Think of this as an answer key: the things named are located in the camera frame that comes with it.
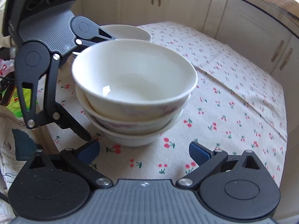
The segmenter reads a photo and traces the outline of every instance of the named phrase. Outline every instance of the cherry print tablecloth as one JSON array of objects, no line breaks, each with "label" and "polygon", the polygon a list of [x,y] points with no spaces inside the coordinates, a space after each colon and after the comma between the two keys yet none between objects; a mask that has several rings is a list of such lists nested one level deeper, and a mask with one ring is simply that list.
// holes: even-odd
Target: cherry print tablecloth
[{"label": "cherry print tablecloth", "polygon": [[[196,30],[173,22],[140,26],[152,42],[176,50],[195,66],[198,85],[177,124],[147,146],[131,148],[108,140],[86,118],[71,76],[71,62],[59,72],[56,101],[101,144],[91,164],[113,181],[118,178],[173,179],[198,167],[188,146],[242,154],[252,149],[280,184],[286,150],[286,114],[283,90],[269,74],[224,45]],[[42,104],[43,82],[38,100]],[[85,143],[70,129],[47,126],[58,150]]]}]

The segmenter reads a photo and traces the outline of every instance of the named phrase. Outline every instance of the ceramic bowl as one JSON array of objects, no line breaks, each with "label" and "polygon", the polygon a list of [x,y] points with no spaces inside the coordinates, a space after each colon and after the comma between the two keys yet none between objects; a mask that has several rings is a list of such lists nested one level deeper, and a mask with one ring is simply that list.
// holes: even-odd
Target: ceramic bowl
[{"label": "ceramic bowl", "polygon": [[169,130],[171,127],[173,127],[177,123],[177,121],[181,117],[182,113],[183,113],[183,110],[177,112],[174,115],[174,117],[171,119],[171,121],[165,127],[163,127],[161,130],[159,130],[155,133],[141,135],[141,136],[130,136],[130,135],[123,135],[123,134],[115,133],[115,132],[112,132],[112,131],[106,129],[99,122],[97,122],[95,117],[93,117],[88,112],[85,112],[89,121],[96,128],[98,128],[100,131],[102,131],[107,136],[107,138],[114,141],[115,143],[118,143],[123,146],[128,146],[128,147],[139,147],[139,146],[147,145],[147,144],[154,142],[161,136],[161,133],[164,133],[165,131]]},{"label": "ceramic bowl", "polygon": [[151,40],[149,32],[131,25],[109,24],[103,25],[101,28],[117,39]]},{"label": "ceramic bowl", "polygon": [[197,84],[193,65],[177,52],[142,40],[110,40],[83,50],[74,80],[100,115],[144,122],[180,109]]},{"label": "ceramic bowl", "polygon": [[80,104],[85,111],[91,114],[95,119],[110,131],[125,134],[125,135],[144,135],[157,132],[162,129],[173,118],[177,112],[173,112],[170,115],[166,115],[157,120],[145,121],[145,122],[122,122],[111,120],[99,115],[95,112],[89,104],[83,90],[76,85],[76,94]]}]

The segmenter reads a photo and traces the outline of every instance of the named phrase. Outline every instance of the cabinet door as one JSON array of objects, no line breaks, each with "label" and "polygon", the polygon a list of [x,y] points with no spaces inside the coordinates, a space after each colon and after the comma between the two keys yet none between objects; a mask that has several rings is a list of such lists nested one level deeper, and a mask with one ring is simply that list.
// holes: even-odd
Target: cabinet door
[{"label": "cabinet door", "polygon": [[283,87],[290,133],[299,125],[299,39],[294,35],[271,76]]},{"label": "cabinet door", "polygon": [[172,21],[202,31],[211,0],[158,0],[161,21]]},{"label": "cabinet door", "polygon": [[98,25],[115,24],[117,0],[82,0],[82,14]]},{"label": "cabinet door", "polygon": [[216,35],[268,73],[277,65],[290,37],[280,23],[242,0],[228,0]]},{"label": "cabinet door", "polygon": [[142,25],[155,22],[155,0],[122,0],[121,23]]}]

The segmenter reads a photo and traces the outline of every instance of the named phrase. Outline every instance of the bowl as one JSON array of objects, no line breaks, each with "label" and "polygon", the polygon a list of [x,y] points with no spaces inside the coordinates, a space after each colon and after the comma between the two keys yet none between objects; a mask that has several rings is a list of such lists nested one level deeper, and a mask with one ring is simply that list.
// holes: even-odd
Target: bowl
[{"label": "bowl", "polygon": [[144,135],[157,132],[165,125],[167,125],[167,123],[177,113],[176,111],[160,119],[145,122],[116,121],[103,117],[95,112],[90,106],[83,90],[78,87],[78,85],[76,85],[76,94],[80,104],[85,109],[85,112],[87,111],[89,114],[91,114],[101,125],[103,125],[108,130],[125,135]]},{"label": "bowl", "polygon": [[101,28],[117,39],[151,40],[149,32],[131,25],[109,24],[103,25]]},{"label": "bowl", "polygon": [[94,111],[126,122],[172,114],[197,84],[195,68],[185,57],[142,40],[95,44],[75,58],[72,74]]},{"label": "bowl", "polygon": [[105,127],[103,127],[99,122],[97,122],[95,117],[93,117],[87,111],[85,112],[85,115],[87,116],[89,121],[96,128],[101,130],[106,135],[107,138],[114,141],[115,143],[118,143],[120,145],[127,146],[127,147],[139,147],[139,146],[150,144],[150,143],[154,142],[155,140],[157,140],[161,136],[162,133],[169,130],[171,127],[173,127],[177,123],[177,121],[181,117],[182,113],[183,113],[183,109],[180,110],[179,112],[177,112],[174,115],[174,117],[171,119],[171,121],[166,126],[164,126],[161,130],[159,130],[155,133],[152,133],[152,134],[141,135],[141,136],[130,136],[130,135],[123,135],[123,134],[112,132],[112,131],[106,129]]}]

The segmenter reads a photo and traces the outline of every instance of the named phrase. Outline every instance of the gray ribbed panel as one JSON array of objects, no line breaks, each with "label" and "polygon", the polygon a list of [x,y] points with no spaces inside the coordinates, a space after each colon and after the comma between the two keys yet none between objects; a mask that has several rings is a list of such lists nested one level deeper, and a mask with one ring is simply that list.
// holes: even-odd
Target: gray ribbed panel
[{"label": "gray ribbed panel", "polygon": [[70,7],[64,3],[36,13],[20,23],[19,34],[24,42],[34,40],[45,44],[51,52],[66,55],[76,47],[75,34],[70,24],[74,17]]},{"label": "gray ribbed panel", "polygon": [[[16,218],[11,224],[38,224]],[[236,224],[209,213],[194,192],[174,187],[170,180],[121,179],[111,189],[97,190],[75,214],[48,224]],[[265,219],[258,224],[274,224]]]}]

